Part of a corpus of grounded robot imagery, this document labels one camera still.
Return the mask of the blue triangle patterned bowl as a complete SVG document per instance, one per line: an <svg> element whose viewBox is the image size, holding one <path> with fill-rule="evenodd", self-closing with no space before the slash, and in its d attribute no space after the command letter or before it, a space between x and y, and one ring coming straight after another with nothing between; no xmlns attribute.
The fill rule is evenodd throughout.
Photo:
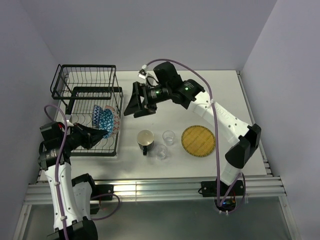
<svg viewBox="0 0 320 240"><path fill-rule="evenodd" d="M98 115L98 128L102 131L107 131L103 136L104 139L112 137L116 133L114 114L110 109L102 110Z"/></svg>

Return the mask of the pink floral patterned bowl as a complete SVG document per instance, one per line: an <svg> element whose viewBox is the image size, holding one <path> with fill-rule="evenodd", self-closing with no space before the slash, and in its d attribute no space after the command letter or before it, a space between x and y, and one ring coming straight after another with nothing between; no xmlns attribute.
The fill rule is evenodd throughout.
<svg viewBox="0 0 320 240"><path fill-rule="evenodd" d="M112 131L110 132L109 137L114 137L117 135L117 133L120 130L121 119L120 119L118 113L116 112L116 110L112 106L106 105L104 109L111 110L111 112L113 114L113 127L112 127Z"/></svg>

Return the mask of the orange patterned bowl zigzag outside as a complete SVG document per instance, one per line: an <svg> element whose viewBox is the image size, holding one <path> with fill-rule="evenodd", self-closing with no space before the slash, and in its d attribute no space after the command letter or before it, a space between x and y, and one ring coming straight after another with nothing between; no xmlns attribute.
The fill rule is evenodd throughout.
<svg viewBox="0 0 320 240"><path fill-rule="evenodd" d="M91 125L95 129L99 129L100 124L100 118L103 113L103 109L99 105L94 105L92 109L92 115L91 115Z"/></svg>

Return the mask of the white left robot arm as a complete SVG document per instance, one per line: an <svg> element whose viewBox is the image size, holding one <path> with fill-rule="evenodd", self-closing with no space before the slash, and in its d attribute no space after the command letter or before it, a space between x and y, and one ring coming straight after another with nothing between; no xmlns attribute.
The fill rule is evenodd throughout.
<svg viewBox="0 0 320 240"><path fill-rule="evenodd" d="M93 178L82 174L72 178L71 153L78 147L91 149L108 134L106 130L79 123L66 135L60 122L40 127L43 142L39 146L38 164L49 183L54 210L53 233L48 240L96 240L98 231L90 217L90 200L98 188Z"/></svg>

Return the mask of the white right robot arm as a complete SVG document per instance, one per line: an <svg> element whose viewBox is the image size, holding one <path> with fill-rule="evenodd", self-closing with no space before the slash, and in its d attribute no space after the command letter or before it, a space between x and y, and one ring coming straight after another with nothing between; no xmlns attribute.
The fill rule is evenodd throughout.
<svg viewBox="0 0 320 240"><path fill-rule="evenodd" d="M171 100L181 105L214 126L217 133L222 133L231 148L225 154L227 161L219 173L217 191L229 194L234 188L234 181L259 146L262 129L257 124L249 125L238 119L228 110L214 101L205 89L193 79L179 80L176 83L161 82L148 86L138 81L132 84L132 94L124 115L134 118L153 115L157 104Z"/></svg>

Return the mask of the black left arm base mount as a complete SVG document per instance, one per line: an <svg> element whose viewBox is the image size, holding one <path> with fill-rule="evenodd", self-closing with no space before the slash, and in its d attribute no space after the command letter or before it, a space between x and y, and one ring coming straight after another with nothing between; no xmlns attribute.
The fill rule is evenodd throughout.
<svg viewBox="0 0 320 240"><path fill-rule="evenodd" d="M112 184L98 184L95 186L94 191L91 194L93 197L92 201L97 201L97 203L90 204L90 214L97 215L100 210L103 209L103 203L107 201L112 201L114 193L114 185Z"/></svg>

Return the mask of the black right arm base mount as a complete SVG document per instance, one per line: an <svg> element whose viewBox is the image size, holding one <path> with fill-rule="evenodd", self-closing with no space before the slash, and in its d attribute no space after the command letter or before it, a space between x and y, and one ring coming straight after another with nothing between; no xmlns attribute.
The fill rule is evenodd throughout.
<svg viewBox="0 0 320 240"><path fill-rule="evenodd" d="M220 197L223 198L229 189L229 186L225 183L220 183ZM229 197L233 196L242 196L245 191L244 183L242 180L237 180L230 192L228 193ZM217 196L217 181L202 181L200 183L200 188L198 193L205 197L216 197Z"/></svg>

